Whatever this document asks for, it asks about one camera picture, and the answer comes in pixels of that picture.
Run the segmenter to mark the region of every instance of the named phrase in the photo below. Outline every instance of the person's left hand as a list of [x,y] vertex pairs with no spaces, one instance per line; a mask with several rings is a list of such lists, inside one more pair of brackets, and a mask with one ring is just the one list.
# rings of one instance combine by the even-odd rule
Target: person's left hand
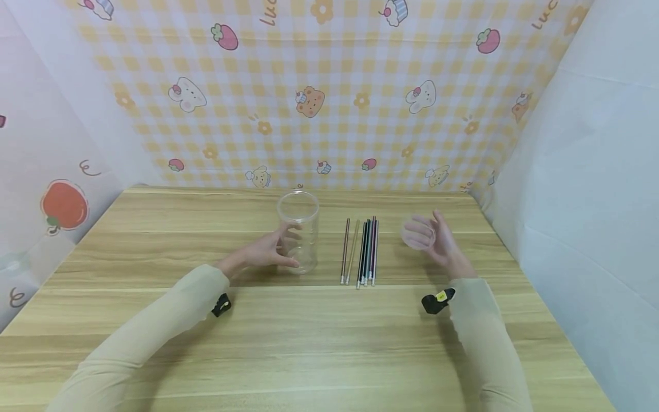
[[293,225],[282,225],[278,230],[267,233],[249,245],[231,253],[218,261],[215,266],[227,277],[231,277],[247,266],[269,266],[273,264],[292,268],[300,266],[295,259],[287,258],[279,253],[282,238],[299,238],[299,235],[290,231],[292,227]]

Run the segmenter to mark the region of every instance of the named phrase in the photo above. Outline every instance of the hand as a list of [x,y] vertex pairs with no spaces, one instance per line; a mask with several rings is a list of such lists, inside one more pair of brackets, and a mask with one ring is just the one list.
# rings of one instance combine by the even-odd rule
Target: hand
[[272,264],[292,268],[300,266],[295,259],[279,254],[282,238],[299,238],[299,235],[290,231],[292,227],[292,225],[282,225],[278,230],[263,235],[249,245],[231,253],[218,261],[215,266],[228,278],[233,277],[247,266],[268,266]]
[[442,214],[439,210],[434,210],[432,215],[434,217],[432,220],[423,216],[413,216],[413,219],[435,231],[435,242],[430,244],[432,232],[428,227],[406,223],[405,228],[414,232],[411,240],[425,246],[424,250],[428,256],[447,270],[449,279],[477,278],[476,271],[455,242],[453,232]]

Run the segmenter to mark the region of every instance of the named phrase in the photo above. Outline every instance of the black clip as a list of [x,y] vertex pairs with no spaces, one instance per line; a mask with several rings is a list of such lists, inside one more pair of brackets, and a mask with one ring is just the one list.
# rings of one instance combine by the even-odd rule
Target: black clip
[[216,318],[219,318],[221,314],[231,309],[231,301],[226,293],[219,297],[215,307],[210,312],[215,315]]
[[455,295],[455,289],[449,287],[439,292],[437,295],[426,295],[421,299],[423,309],[426,313],[437,314],[449,305],[449,301]]

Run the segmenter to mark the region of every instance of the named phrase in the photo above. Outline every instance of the white backdrop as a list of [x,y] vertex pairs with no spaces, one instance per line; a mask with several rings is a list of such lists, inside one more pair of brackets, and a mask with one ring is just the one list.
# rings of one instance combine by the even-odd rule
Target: white backdrop
[[[2,330],[124,185],[2,2],[0,50]],[[66,181],[67,188],[79,191],[84,203],[78,206],[86,214],[74,223],[75,228],[50,236],[42,198],[55,180]],[[62,222],[67,218],[59,217]]]
[[659,405],[657,18],[654,0],[595,2],[487,208],[625,412]]

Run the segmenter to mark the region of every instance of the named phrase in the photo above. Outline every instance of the wood grain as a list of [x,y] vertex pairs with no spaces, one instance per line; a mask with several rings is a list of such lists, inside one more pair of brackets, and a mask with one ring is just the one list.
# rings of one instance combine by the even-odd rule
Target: wood grain
[[[0,336],[0,412],[43,410],[89,352],[183,274],[277,227],[281,193],[123,193]],[[316,194],[317,269],[247,270],[233,284],[233,309],[156,353],[131,384],[125,410],[477,411],[448,313],[430,316],[420,305],[446,280],[398,234],[410,213],[434,208],[490,283],[535,410],[613,410],[471,197]],[[345,218],[373,214],[381,219],[379,284],[340,286]]]

